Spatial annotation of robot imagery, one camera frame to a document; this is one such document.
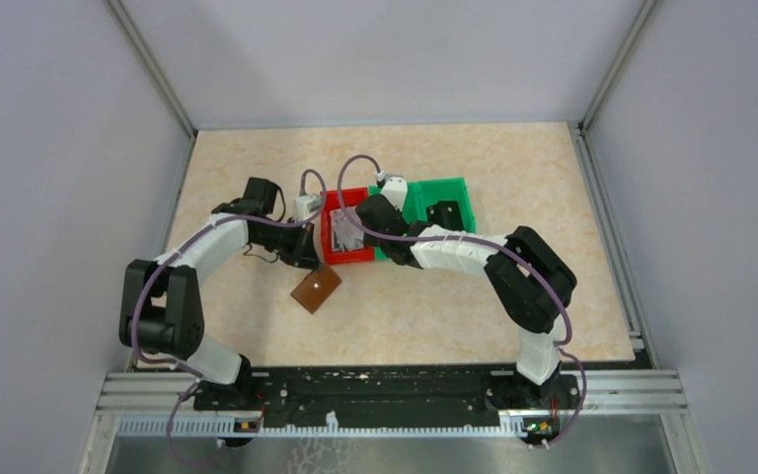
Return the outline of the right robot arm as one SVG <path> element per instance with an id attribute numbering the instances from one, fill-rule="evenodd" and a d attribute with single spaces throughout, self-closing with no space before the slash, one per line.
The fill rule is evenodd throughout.
<path id="1" fill-rule="evenodd" d="M 572 337 L 567 308 L 577 279 L 534 229 L 519 226 L 495 237 L 469 233 L 453 200 L 432 206 L 426 221 L 408 222 L 379 194 L 360 203 L 355 213 L 368 243 L 399 266 L 486 278 L 518 327 L 518 398 L 529 407 L 552 398 L 561 369 L 559 350 Z"/>

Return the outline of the brown leather card holder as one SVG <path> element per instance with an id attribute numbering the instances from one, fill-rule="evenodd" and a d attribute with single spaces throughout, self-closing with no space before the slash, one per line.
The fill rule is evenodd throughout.
<path id="1" fill-rule="evenodd" d="M 341 285 L 341 277 L 323 265 L 308 273 L 291 291 L 290 296 L 308 313 L 314 314 Z"/>

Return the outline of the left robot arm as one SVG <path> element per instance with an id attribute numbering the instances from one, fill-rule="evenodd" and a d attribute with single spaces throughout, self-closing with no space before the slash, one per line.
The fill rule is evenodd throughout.
<path id="1" fill-rule="evenodd" d="M 125 269 L 118 335 L 138 361 L 169 364 L 217 389 L 234 409 L 257 394 L 249 359 L 205 330 L 200 286 L 230 257 L 259 246 L 290 267 L 316 271 L 314 221 L 323 194 L 301 191 L 289 219 L 273 219 L 282 195 L 276 183 L 252 177 L 243 194 L 216 205 L 204 224 L 179 247 Z"/>

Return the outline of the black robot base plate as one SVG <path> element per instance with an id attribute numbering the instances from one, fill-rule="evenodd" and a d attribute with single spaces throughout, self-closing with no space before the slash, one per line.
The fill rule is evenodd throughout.
<path id="1" fill-rule="evenodd" d="M 321 427 L 329 413 L 345 429 L 454 429 L 494 428 L 506 410 L 563 412 L 579 396 L 573 375 L 540 394 L 505 364 L 475 363 L 255 367 L 248 397 L 202 383 L 192 399 L 200 412 L 261 411 L 273 429 Z"/>

